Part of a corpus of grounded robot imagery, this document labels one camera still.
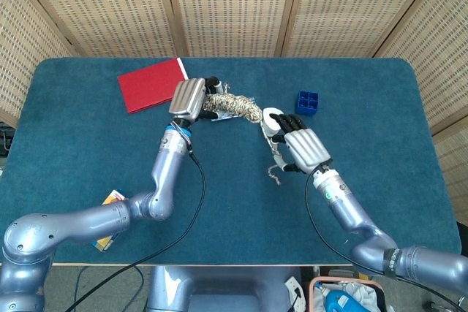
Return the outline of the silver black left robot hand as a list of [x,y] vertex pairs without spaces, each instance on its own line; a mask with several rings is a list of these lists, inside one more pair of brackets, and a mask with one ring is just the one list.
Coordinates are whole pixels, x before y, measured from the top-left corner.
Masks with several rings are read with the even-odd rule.
[[178,83],[169,107],[169,114],[175,119],[193,124],[198,119],[216,120],[218,114],[203,107],[206,94],[222,92],[221,81],[214,76],[191,78]]

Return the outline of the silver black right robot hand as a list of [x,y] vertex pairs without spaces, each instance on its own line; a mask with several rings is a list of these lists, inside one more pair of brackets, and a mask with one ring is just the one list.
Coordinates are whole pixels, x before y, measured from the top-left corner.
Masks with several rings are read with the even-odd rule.
[[285,144],[294,162],[280,166],[283,172],[302,172],[311,174],[318,167],[329,165],[331,155],[325,146],[298,115],[270,113],[269,116],[278,123],[283,134],[272,136],[273,144]]

